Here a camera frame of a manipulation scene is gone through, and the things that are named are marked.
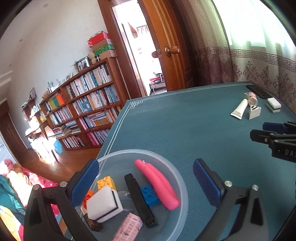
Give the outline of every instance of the wooden bookshelf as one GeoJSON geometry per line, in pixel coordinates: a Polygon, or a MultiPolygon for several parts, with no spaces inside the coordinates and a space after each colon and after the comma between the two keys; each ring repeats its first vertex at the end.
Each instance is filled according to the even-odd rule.
{"type": "Polygon", "coordinates": [[[83,149],[91,149],[91,148],[99,148],[102,146],[102,144],[100,145],[94,145],[91,141],[91,139],[89,138],[88,136],[88,133],[90,132],[94,132],[94,131],[99,131],[99,130],[104,130],[104,129],[109,129],[112,127],[112,124],[113,123],[109,123],[109,124],[105,124],[105,125],[101,125],[101,126],[96,126],[96,127],[93,127],[93,128],[89,128],[89,129],[84,129],[84,127],[82,126],[81,122],[79,121],[79,118],[82,118],[84,116],[87,116],[87,115],[91,115],[91,114],[94,114],[96,112],[99,112],[99,111],[102,111],[102,110],[106,110],[106,109],[109,109],[111,107],[116,107],[116,106],[123,106],[125,103],[126,103],[126,100],[129,99],[128,98],[128,93],[127,93],[127,90],[126,90],[126,87],[125,87],[125,84],[124,84],[124,81],[123,81],[123,78],[122,78],[122,75],[121,75],[121,72],[120,72],[120,69],[118,67],[118,64],[117,64],[117,61],[116,61],[116,57],[111,57],[111,58],[105,58],[105,59],[102,59],[101,61],[91,65],[90,67],[84,69],[83,71],[79,72],[78,74],[76,74],[75,76],[73,76],[71,79],[67,80],[65,83],[63,83],[62,85],[60,85],[56,90],[54,90],[46,99],[44,99],[41,103],[40,103],[40,107],[42,109],[42,111],[44,113],[46,113],[46,119],[47,119],[47,122],[48,122],[48,125],[50,128],[55,128],[55,127],[58,127],[58,126],[61,126],[63,124],[66,124],[70,121],[73,121],[75,120],[78,127],[80,128],[81,132],[79,133],[70,133],[64,137],[59,137],[58,139],[60,140],[61,144],[64,146],[65,150],[83,150],[83,149]],[[96,68],[98,68],[100,65],[102,64],[105,64],[106,67],[107,67],[107,70],[110,74],[110,77],[111,77],[111,81],[107,82],[107,83],[104,83],[98,87],[95,87],[79,96],[76,96],[74,98],[71,98],[67,92],[67,89],[66,89],[66,86],[69,85],[72,81],[78,79],[79,77],[87,74],[88,72],[92,71],[92,70],[95,70],[96,68]],[[119,101],[118,102],[115,102],[115,103],[112,103],[112,104],[108,104],[106,106],[102,106],[102,107],[99,107],[99,108],[96,108],[94,110],[91,110],[91,111],[88,111],[88,112],[85,112],[85,113],[82,113],[82,114],[77,114],[77,112],[75,111],[75,108],[73,106],[73,102],[78,100],[79,98],[83,97],[83,96],[86,96],[94,91],[97,91],[97,90],[101,90],[101,89],[104,89],[105,87],[107,86],[110,86],[110,85],[114,85],[116,91],[117,91],[117,94],[118,94],[118,98],[119,98],[119,101]],[[57,93],[60,93],[64,99],[64,104],[60,105],[59,107],[53,109],[52,111],[48,112],[48,110],[46,109],[45,105],[46,103],[48,102],[48,100],[50,98],[52,98],[53,96],[55,96],[55,94],[57,93]],[[66,121],[63,121],[61,123],[58,123],[57,125],[54,125],[51,121],[51,119],[49,118],[49,115],[54,113],[55,111],[59,110],[60,108],[64,107],[64,106],[67,106],[73,116],[73,118],[70,118],[66,121]],[[68,148],[64,142],[62,141],[62,139],[64,138],[70,138],[70,137],[79,137],[81,142],[83,143],[83,147],[73,147],[73,148],[68,148]]]}

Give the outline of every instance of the stack of boxes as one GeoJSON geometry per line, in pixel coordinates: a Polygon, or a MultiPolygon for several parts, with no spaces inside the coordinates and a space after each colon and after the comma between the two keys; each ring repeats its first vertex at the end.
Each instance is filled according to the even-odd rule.
{"type": "Polygon", "coordinates": [[[94,54],[99,55],[100,59],[117,57],[113,41],[110,39],[110,35],[103,31],[92,36],[88,41],[89,47],[92,48],[94,54]]]}

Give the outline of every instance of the bowl rim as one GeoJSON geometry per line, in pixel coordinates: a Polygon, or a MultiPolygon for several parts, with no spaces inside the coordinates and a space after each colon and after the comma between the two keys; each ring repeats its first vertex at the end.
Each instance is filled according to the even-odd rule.
{"type": "MultiPolygon", "coordinates": [[[[185,182],[181,176],[181,174],[179,173],[179,171],[177,170],[177,168],[166,158],[164,158],[163,156],[152,152],[152,151],[148,151],[148,150],[143,150],[143,149],[125,149],[125,150],[120,150],[120,151],[115,151],[112,153],[109,153],[103,157],[101,157],[100,159],[98,159],[98,162],[100,164],[100,162],[106,160],[109,157],[112,156],[116,156],[116,155],[120,155],[120,154],[124,154],[124,153],[140,153],[140,154],[147,154],[150,155],[156,159],[159,159],[164,165],[167,166],[167,168],[174,174],[176,178],[176,181],[178,183],[179,189],[180,189],[180,193],[181,193],[181,208],[180,208],[180,213],[184,213],[184,218],[181,220],[181,215],[179,215],[176,227],[174,229],[174,231],[171,233],[171,235],[168,237],[168,239],[166,241],[175,241],[177,240],[177,238],[179,237],[180,233],[182,232],[186,219],[187,219],[187,214],[188,214],[188,192],[187,192],[187,188],[185,185],[185,182]]],[[[100,170],[102,170],[104,167],[104,163],[102,164],[102,167],[100,165],[99,167],[99,173],[98,176],[100,175],[100,170]]]]}

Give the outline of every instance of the green tablecloth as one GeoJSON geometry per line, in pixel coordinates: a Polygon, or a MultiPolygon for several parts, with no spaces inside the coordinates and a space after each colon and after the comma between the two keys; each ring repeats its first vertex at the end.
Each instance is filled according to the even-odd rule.
{"type": "MultiPolygon", "coordinates": [[[[196,158],[203,158],[222,179],[236,186],[259,186],[270,240],[296,203],[295,164],[271,157],[267,145],[250,139],[250,131],[262,129],[264,122],[295,121],[295,115],[285,106],[279,113],[272,113],[266,100],[258,98],[258,106],[262,107],[259,117],[249,120],[248,108],[242,120],[232,117],[230,113],[248,91],[246,84],[210,85],[129,100],[98,155],[100,158],[123,149],[146,149],[174,164],[189,197],[187,221],[178,240],[193,241],[215,211],[193,175],[196,158]]],[[[231,221],[222,237],[230,231],[231,221]]]]}

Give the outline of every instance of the green box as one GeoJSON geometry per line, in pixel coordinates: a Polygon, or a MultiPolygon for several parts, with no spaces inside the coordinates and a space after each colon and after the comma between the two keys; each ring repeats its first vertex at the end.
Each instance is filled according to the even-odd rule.
{"type": "Polygon", "coordinates": [[[97,50],[94,52],[94,54],[95,54],[95,55],[99,55],[99,54],[101,54],[101,53],[103,53],[103,52],[105,52],[105,51],[107,51],[107,50],[110,50],[110,49],[115,49],[115,48],[114,48],[114,45],[106,44],[105,46],[103,46],[103,47],[97,49],[97,50]]]}

